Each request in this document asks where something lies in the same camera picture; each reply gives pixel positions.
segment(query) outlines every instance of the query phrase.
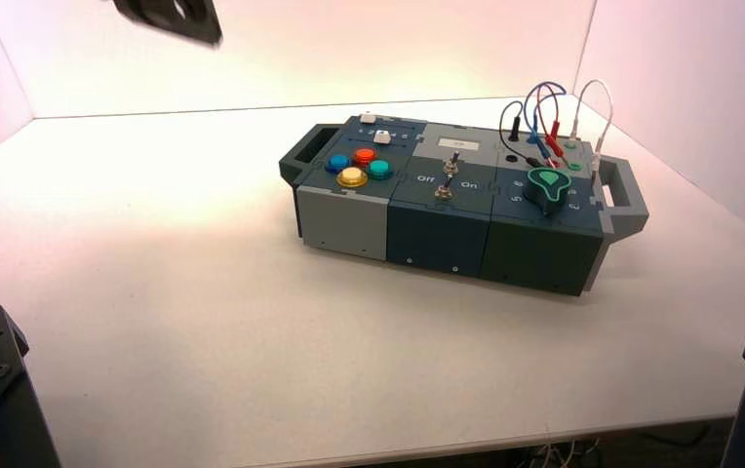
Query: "round arcade button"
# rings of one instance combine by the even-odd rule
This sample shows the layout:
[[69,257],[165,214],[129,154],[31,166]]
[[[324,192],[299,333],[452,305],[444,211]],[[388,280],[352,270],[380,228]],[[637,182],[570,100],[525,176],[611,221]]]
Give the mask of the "round arcade button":
[[327,172],[338,174],[347,167],[349,167],[349,158],[347,158],[343,154],[334,154],[327,161],[327,165],[324,167],[324,169],[326,169]]
[[355,150],[355,164],[365,168],[375,160],[375,150],[371,148],[358,148]]
[[384,180],[393,175],[392,171],[390,171],[390,163],[383,159],[372,161],[367,167],[367,174],[370,175],[370,178],[377,180]]
[[335,178],[342,187],[355,188],[367,183],[367,175],[358,168],[346,168]]

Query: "handle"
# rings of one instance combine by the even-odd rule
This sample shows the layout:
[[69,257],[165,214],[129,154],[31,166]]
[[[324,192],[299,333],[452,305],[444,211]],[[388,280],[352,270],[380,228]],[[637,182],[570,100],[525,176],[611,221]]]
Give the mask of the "handle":
[[318,124],[281,158],[281,177],[293,188],[297,188],[306,176],[315,155],[335,136],[343,125]]
[[603,210],[609,216],[613,229],[610,241],[613,243],[642,231],[648,221],[648,208],[628,161],[602,156],[599,176],[602,185],[610,189],[614,204]]

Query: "blue wire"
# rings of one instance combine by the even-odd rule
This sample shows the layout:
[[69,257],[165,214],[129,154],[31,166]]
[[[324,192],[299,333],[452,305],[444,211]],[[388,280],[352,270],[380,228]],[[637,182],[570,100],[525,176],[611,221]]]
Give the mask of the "blue wire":
[[[553,81],[543,81],[543,82],[539,83],[538,85],[534,86],[532,90],[530,90],[530,93],[528,93],[528,96],[525,97],[525,103],[522,104],[522,113],[525,114],[525,125],[528,126],[528,130],[530,130],[530,132],[533,135],[536,135],[534,137],[535,139],[539,139],[539,135],[536,132],[533,131],[533,126],[530,124],[530,120],[528,120],[528,100],[530,100],[530,97],[533,96],[533,93],[535,93],[536,90],[538,90],[539,88],[541,88],[541,87],[543,87],[545,85],[554,86],[559,91],[561,91],[561,93],[554,93],[552,95],[548,95],[548,96],[545,97],[545,99],[542,100],[542,102],[544,102],[548,98],[556,98],[556,96],[563,96],[563,95],[566,95],[568,93],[567,91],[565,91],[565,87],[563,87],[559,83],[554,83]],[[535,122],[536,122],[536,108],[533,109],[533,122],[534,122],[534,125],[535,125]]]

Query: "white label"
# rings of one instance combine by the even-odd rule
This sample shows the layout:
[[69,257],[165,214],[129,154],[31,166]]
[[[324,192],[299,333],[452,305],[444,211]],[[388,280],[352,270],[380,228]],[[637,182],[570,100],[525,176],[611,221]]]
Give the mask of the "white label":
[[439,146],[479,151],[479,143],[476,141],[464,141],[463,139],[439,138]]

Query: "white table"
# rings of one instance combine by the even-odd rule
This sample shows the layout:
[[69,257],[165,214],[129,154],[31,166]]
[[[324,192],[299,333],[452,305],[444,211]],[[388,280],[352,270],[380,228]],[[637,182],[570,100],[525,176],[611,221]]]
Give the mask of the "white table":
[[296,237],[277,163],[313,124],[494,127],[506,101],[37,120],[3,143],[0,303],[63,464],[375,461],[732,413],[745,224],[619,131],[651,215],[580,298]]

